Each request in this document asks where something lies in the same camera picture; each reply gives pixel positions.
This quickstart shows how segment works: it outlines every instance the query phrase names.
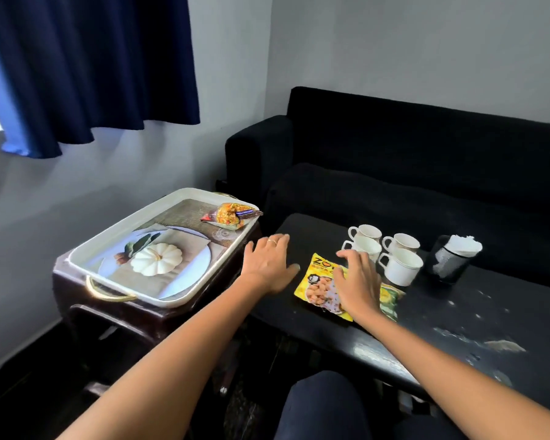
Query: gold handle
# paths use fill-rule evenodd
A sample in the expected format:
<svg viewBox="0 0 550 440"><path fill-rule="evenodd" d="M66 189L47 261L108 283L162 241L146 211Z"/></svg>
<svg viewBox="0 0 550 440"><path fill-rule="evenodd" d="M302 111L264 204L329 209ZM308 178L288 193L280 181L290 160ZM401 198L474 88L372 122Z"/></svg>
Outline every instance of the gold handle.
<svg viewBox="0 0 550 440"><path fill-rule="evenodd" d="M235 198L233 195L229 195L228 193L219 193L218 191L214 191L214 193L216 193L217 195L220 195L220 196L228 196L229 198L240 200L238 198Z"/></svg>
<svg viewBox="0 0 550 440"><path fill-rule="evenodd" d="M126 301L134 301L138 297L136 295L124 295L115 296L109 295L103 290L99 289L92 280L91 276L86 275L86 288L88 292L94 297L102 301L108 301L109 303L125 303Z"/></svg>

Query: white mug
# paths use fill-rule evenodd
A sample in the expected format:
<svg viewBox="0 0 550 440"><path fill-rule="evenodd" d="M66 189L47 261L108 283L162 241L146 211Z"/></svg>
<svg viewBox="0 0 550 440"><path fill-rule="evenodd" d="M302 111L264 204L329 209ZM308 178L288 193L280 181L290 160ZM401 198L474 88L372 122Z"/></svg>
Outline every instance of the white mug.
<svg viewBox="0 0 550 440"><path fill-rule="evenodd" d="M369 255L369 259L373 262L377 262L379 259L379 254L381 253L381 244L379 244L374 239L370 237L357 235L354 237L354 241L346 240L344 241L343 247L341 250L346 250L347 245L350 245L350 248L356 251L365 251Z"/></svg>
<svg viewBox="0 0 550 440"><path fill-rule="evenodd" d="M380 229L367 224L359 225L358 227L351 227L350 229L348 229L348 236L350 236L350 239L354 240L355 236L357 235L370 237L377 242L381 242L381 236L383 236Z"/></svg>
<svg viewBox="0 0 550 440"><path fill-rule="evenodd" d="M386 256L389 260L383 264L381 259ZM385 271L385 277L398 286L407 287L422 268L424 261L414 252L407 249L395 249L390 255L382 253L379 265Z"/></svg>
<svg viewBox="0 0 550 440"><path fill-rule="evenodd" d="M385 245L385 241L391 241L389 246ZM419 241L413 236L406 235L405 233L396 233L395 236L385 236L382 241L383 248L389 253L393 253L396 249L406 249L412 252L416 252L420 248Z"/></svg>

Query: curtain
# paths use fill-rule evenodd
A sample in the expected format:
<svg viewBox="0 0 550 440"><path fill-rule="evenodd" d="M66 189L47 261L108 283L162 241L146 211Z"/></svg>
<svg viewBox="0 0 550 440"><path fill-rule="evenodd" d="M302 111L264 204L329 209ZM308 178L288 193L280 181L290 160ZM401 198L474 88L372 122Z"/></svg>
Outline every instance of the curtain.
<svg viewBox="0 0 550 440"><path fill-rule="evenodd" d="M92 127L198 124L188 0L0 0L0 83L3 149L24 156Z"/></svg>

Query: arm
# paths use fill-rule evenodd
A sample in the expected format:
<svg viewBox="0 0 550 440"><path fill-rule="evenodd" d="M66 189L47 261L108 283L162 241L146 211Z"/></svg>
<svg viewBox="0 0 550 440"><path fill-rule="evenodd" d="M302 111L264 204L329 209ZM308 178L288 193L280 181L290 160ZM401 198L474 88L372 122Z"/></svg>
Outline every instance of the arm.
<svg viewBox="0 0 550 440"><path fill-rule="evenodd" d="M240 277L124 374L61 440L183 438L222 351L255 304L299 272L286 266L289 236L250 242Z"/></svg>
<svg viewBox="0 0 550 440"><path fill-rule="evenodd" d="M471 439L550 438L550 411L473 367L437 349L386 318L379 309L379 276L366 253L340 251L348 259L334 280L343 307L416 377Z"/></svg>
<svg viewBox="0 0 550 440"><path fill-rule="evenodd" d="M229 193L261 206L269 187L293 164L293 124L276 115L226 141Z"/></svg>

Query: hand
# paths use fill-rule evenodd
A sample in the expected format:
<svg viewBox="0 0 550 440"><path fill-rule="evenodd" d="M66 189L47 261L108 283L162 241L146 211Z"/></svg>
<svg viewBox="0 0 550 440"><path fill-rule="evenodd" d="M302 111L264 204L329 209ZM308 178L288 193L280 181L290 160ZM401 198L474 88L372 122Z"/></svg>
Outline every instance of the hand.
<svg viewBox="0 0 550 440"><path fill-rule="evenodd" d="M262 237L253 251L251 241L244 248L240 279L258 281L265 293L282 291L300 271L298 264L287 267L289 235Z"/></svg>
<svg viewBox="0 0 550 440"><path fill-rule="evenodd" d="M376 272L369 255L355 250L338 251L336 255L348 260L348 278L344 277L341 268L334 269L334 284L343 309L355 319L368 309L381 313L381 276Z"/></svg>

